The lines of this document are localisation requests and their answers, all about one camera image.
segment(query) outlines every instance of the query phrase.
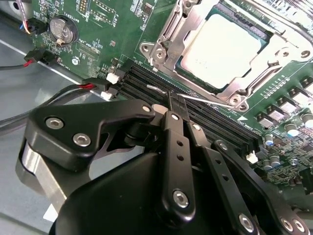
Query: cable connector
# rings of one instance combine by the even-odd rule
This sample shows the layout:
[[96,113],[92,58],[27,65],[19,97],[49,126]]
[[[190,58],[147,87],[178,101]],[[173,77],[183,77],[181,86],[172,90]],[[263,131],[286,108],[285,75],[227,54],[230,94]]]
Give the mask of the cable connector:
[[44,48],[36,48],[27,53],[24,57],[25,61],[32,61],[33,63],[42,62],[45,65],[50,65],[56,60],[56,56]]
[[103,92],[106,92],[112,85],[112,83],[107,80],[94,77],[84,79],[82,84],[92,84]]
[[27,29],[30,34],[40,35],[44,32],[47,32],[49,27],[48,23],[42,22],[36,18],[31,18],[27,20]]

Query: small component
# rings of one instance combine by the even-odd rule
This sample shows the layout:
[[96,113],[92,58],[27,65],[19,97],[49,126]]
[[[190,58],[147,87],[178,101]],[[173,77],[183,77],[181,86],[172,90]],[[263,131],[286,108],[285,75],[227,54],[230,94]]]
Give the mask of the small component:
[[73,64],[73,65],[79,65],[79,64],[80,64],[79,58],[76,57],[76,56],[74,56],[74,57],[72,58],[72,64]]
[[273,142],[274,142],[275,145],[280,145],[280,146],[287,145],[285,142],[283,142],[283,140],[281,138],[279,138],[277,136],[274,138]]
[[115,73],[116,67],[115,66],[110,66],[108,69],[108,73]]
[[268,113],[269,117],[271,117],[272,119],[274,119],[277,122],[279,122],[281,119],[283,119],[285,117],[283,112],[274,105],[271,105],[270,107],[268,107],[267,113]]
[[259,161],[254,151],[252,153],[249,153],[249,155],[246,156],[246,159],[252,164],[257,163]]
[[107,75],[107,80],[109,81],[109,82],[111,82],[112,84],[116,84],[117,82],[118,82],[118,80],[119,80],[119,76],[117,76],[117,75],[115,75],[114,73],[108,73],[108,75]]
[[271,156],[269,158],[270,160],[270,165],[275,168],[278,167],[280,165],[280,161],[279,161],[279,157],[278,156]]
[[269,118],[267,118],[263,113],[257,116],[257,120],[261,126],[267,129],[269,129],[272,125],[274,125],[274,123]]
[[108,92],[101,92],[101,97],[104,98],[104,100],[109,101],[112,98],[112,94]]
[[263,169],[264,170],[271,170],[273,167],[270,165],[270,160],[264,160],[263,161]]
[[313,94],[313,77],[308,77],[301,82],[302,87]]
[[305,191],[305,194],[311,194],[313,192],[313,173],[312,168],[306,168],[299,171],[301,182]]
[[53,17],[50,21],[52,38],[61,46],[67,46],[78,39],[78,29],[74,21],[64,15]]
[[294,178],[294,181],[295,181],[295,183],[296,183],[297,185],[301,185],[301,184],[302,184],[300,175],[297,175],[297,176]]
[[143,12],[146,13],[147,15],[150,15],[152,11],[152,5],[149,3],[146,3],[145,6],[143,7]]
[[297,102],[300,105],[307,105],[311,101],[310,97],[298,87],[292,89],[289,92],[289,95],[291,99],[293,99],[295,102]]
[[30,18],[27,21],[30,34],[40,35],[48,31],[48,23],[42,22],[36,18]]
[[310,113],[303,114],[301,115],[301,119],[306,128],[313,128],[313,115],[312,114]]
[[280,178],[286,178],[286,177],[287,177],[287,175],[284,174],[284,173],[280,173],[278,176],[279,176]]
[[304,147],[301,148],[303,151],[306,151],[306,152],[310,152],[310,151],[313,151],[313,147],[312,145],[308,144]]
[[275,154],[277,154],[277,151],[276,151],[274,148],[270,148],[270,149],[268,150],[268,153],[269,153],[270,155],[275,155]]
[[292,166],[298,165],[298,159],[296,159],[296,158],[290,159],[289,164]]
[[299,131],[297,130],[297,126],[295,124],[287,124],[285,126],[285,130],[287,134],[291,137],[296,137],[297,135],[299,135]]
[[112,59],[112,65],[113,65],[113,66],[116,67],[116,66],[118,65],[118,62],[119,62],[118,59],[116,59],[116,58],[113,58],[113,59]]
[[277,103],[278,103],[278,106],[288,114],[293,113],[297,109],[295,104],[286,97],[279,99]]
[[294,187],[296,185],[296,182],[294,179],[289,179],[288,180],[288,184],[291,186],[291,187]]
[[273,135],[272,134],[266,134],[264,136],[264,143],[266,146],[273,146],[274,145]]

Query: chip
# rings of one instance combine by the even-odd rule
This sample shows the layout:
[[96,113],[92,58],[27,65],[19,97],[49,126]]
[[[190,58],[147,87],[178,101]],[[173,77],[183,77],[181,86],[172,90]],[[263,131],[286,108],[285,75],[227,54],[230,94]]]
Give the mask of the chip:
[[286,178],[286,177],[287,177],[287,175],[284,174],[284,173],[280,173],[278,176],[279,176],[280,178]]
[[275,137],[275,139],[273,140],[274,145],[280,145],[280,146],[285,146],[287,145],[285,142],[282,141],[281,138],[279,137]]
[[143,12],[145,12],[147,15],[149,15],[151,13],[151,10],[152,10],[152,6],[148,3],[146,3],[144,8],[143,8]]
[[183,55],[181,66],[214,88],[221,89],[249,71],[250,61],[260,49],[261,42],[245,29],[214,14]]
[[306,145],[304,147],[301,148],[303,151],[306,151],[306,152],[310,152],[310,151],[313,151],[313,146],[311,145]]

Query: green circuit board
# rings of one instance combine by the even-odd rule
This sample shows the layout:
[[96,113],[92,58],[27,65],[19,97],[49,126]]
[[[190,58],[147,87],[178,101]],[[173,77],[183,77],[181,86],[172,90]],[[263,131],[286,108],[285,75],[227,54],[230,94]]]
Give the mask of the green circuit board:
[[[118,59],[117,67],[131,59],[151,69],[138,46],[141,42],[156,41],[175,3],[176,0],[33,0],[35,18],[49,22],[56,15],[65,15],[75,22],[79,31],[78,41],[67,47],[57,47],[49,32],[35,36],[34,45],[58,55],[58,63],[61,66],[82,78],[105,78],[114,58]],[[79,59],[79,65],[72,63],[73,58]],[[300,119],[301,114],[310,110],[308,107],[302,107],[270,129],[260,125],[256,117],[260,112],[266,112],[270,105],[276,105],[278,98],[288,97],[290,89],[301,87],[300,82],[313,75],[312,62],[288,64],[248,100],[250,108],[245,113],[214,107],[244,128],[261,136],[271,133],[276,137],[276,142],[279,140],[279,143],[267,149],[266,156],[268,158],[271,155],[279,155],[281,158],[281,166],[268,173],[268,180],[275,184],[284,185],[290,177],[295,177],[299,170],[313,166],[310,161],[313,148],[309,151],[309,148],[302,149],[313,142],[313,130],[305,128]],[[159,75],[188,91],[188,88],[170,77],[162,73]],[[289,137],[284,130],[287,123],[295,123],[300,135]],[[291,158],[298,159],[297,166],[289,164]],[[253,167],[262,168],[262,162],[259,161]]]

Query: screw hole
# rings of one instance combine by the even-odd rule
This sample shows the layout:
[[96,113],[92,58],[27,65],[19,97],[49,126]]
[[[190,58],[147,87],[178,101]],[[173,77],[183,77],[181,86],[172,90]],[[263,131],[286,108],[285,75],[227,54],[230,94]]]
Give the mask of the screw hole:
[[191,7],[191,3],[190,2],[186,2],[186,7],[190,8]]
[[184,157],[182,155],[177,155],[178,160],[184,161]]
[[179,146],[184,146],[184,144],[182,143],[182,142],[180,142],[180,141],[177,141],[177,144],[179,145]]
[[20,8],[19,8],[19,5],[15,2],[15,3],[13,3],[13,6],[14,6],[14,8],[15,9],[17,9],[17,10],[19,10]]
[[246,110],[246,106],[245,106],[245,105],[240,105],[240,106],[239,106],[239,109],[240,109],[241,111],[244,111],[244,110]]
[[222,175],[222,177],[223,177],[223,179],[224,179],[225,181],[228,181],[228,180],[229,180],[229,178],[228,178],[226,175]]
[[148,51],[149,51],[149,49],[148,49],[147,46],[143,46],[143,47],[142,47],[142,50],[143,50],[144,52],[148,52]]
[[301,53],[301,58],[307,58],[311,53],[308,50],[305,50]]
[[60,125],[60,122],[58,122],[58,121],[51,121],[50,124],[51,124],[52,126],[59,126],[59,125]]

